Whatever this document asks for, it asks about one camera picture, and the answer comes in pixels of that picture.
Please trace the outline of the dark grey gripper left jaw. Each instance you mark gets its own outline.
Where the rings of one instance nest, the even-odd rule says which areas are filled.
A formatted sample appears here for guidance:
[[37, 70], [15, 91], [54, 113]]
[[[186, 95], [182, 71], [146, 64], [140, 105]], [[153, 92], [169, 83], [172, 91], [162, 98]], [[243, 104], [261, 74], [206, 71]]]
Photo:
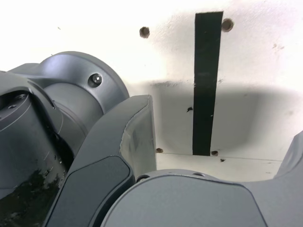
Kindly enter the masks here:
[[153, 101], [133, 96], [92, 127], [45, 220], [46, 227], [99, 227], [139, 176], [156, 170]]

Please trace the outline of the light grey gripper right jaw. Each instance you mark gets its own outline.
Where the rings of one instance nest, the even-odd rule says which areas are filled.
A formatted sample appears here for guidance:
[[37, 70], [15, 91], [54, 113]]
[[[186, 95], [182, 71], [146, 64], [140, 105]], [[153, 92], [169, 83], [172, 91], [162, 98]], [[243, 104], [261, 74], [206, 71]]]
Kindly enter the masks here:
[[192, 171], [153, 173], [113, 204], [104, 227], [300, 227], [303, 135], [269, 180], [228, 182]]

